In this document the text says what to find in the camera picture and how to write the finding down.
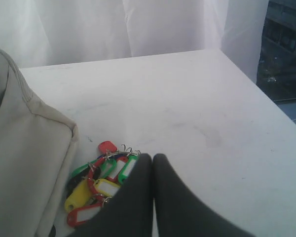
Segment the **white curtain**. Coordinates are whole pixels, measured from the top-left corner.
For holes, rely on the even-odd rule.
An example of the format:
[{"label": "white curtain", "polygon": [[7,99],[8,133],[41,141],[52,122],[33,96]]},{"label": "white curtain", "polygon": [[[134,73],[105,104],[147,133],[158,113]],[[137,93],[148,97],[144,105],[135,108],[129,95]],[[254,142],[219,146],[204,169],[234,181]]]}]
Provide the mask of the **white curtain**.
[{"label": "white curtain", "polygon": [[220,48],[256,80],[268,0],[0,0],[19,67]]}]

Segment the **red key tag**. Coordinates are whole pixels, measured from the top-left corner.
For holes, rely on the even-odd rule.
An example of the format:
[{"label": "red key tag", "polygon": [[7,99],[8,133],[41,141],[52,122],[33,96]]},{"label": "red key tag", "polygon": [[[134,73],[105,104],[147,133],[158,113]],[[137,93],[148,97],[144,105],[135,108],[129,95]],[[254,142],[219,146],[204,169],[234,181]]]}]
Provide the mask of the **red key tag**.
[{"label": "red key tag", "polygon": [[105,141],[105,142],[100,143],[98,146],[98,149],[102,154],[106,154],[107,151],[109,151],[111,153],[117,152],[116,145],[114,145],[110,141]]},{"label": "red key tag", "polygon": [[98,214],[101,208],[101,203],[77,208],[68,214],[67,224],[71,227],[82,225],[83,223],[94,217],[96,214]]},{"label": "red key tag", "polygon": [[127,157],[120,157],[116,159],[116,167],[115,169],[106,177],[107,180],[116,183],[118,181],[118,174],[127,163]]}]

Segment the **white table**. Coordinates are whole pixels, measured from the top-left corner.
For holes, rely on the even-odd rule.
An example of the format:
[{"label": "white table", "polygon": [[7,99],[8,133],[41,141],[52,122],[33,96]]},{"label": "white table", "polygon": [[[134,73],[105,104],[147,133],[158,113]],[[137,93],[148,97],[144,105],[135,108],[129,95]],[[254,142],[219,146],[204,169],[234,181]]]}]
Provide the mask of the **white table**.
[{"label": "white table", "polygon": [[[94,159],[105,140],[165,153],[223,217],[257,236],[296,236],[296,126],[220,51],[22,73],[47,104],[77,122],[72,170]],[[57,236],[71,230],[65,218],[61,206]]]}]

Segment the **beige bag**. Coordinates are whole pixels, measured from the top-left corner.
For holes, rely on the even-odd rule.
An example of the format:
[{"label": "beige bag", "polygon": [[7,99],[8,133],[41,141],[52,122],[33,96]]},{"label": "beige bag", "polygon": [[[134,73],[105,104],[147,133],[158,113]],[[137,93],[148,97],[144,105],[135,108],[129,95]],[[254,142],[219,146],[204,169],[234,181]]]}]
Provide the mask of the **beige bag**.
[{"label": "beige bag", "polygon": [[78,142],[0,50],[0,237],[48,236]]}]

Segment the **yellow key tag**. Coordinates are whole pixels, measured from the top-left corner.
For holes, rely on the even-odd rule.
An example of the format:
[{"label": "yellow key tag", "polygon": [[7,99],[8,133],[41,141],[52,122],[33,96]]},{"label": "yellow key tag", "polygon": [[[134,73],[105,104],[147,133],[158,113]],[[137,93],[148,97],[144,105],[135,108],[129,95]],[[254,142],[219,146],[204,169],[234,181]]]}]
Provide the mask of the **yellow key tag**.
[{"label": "yellow key tag", "polygon": [[117,193],[120,186],[106,179],[98,179],[95,181],[94,187],[99,193],[112,197]]},{"label": "yellow key tag", "polygon": [[83,207],[91,197],[92,193],[89,190],[87,180],[82,180],[74,189],[73,193],[66,199],[65,210],[69,213],[76,208]]}]

